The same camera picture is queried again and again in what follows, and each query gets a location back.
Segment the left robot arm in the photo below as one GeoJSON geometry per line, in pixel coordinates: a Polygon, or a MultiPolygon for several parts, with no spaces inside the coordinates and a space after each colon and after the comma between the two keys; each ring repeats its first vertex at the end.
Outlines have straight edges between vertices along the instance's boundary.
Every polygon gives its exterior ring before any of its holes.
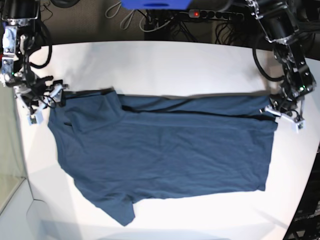
{"type": "Polygon", "coordinates": [[[284,0],[248,0],[250,13],[258,21],[262,33],[256,38],[273,45],[273,55],[281,64],[283,75],[271,77],[262,68],[257,57],[257,44],[252,47],[254,62],[270,82],[279,82],[279,91],[270,95],[270,104],[263,108],[302,129],[305,96],[315,90],[316,80],[306,63],[303,48],[297,36],[298,24],[284,0]]]}

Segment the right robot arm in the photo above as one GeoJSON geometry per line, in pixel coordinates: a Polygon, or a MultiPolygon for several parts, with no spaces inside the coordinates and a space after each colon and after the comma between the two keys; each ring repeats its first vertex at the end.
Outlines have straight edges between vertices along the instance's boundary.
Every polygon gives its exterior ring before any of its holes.
{"type": "Polygon", "coordinates": [[[64,90],[68,88],[63,80],[54,80],[51,75],[39,77],[33,71],[46,67],[53,53],[51,34],[41,21],[40,8],[38,0],[6,0],[0,13],[4,23],[0,81],[14,90],[15,98],[27,110],[31,125],[43,121],[44,109],[63,107],[64,90]],[[30,56],[41,49],[38,38],[48,46],[43,64],[30,61],[30,56]]]}

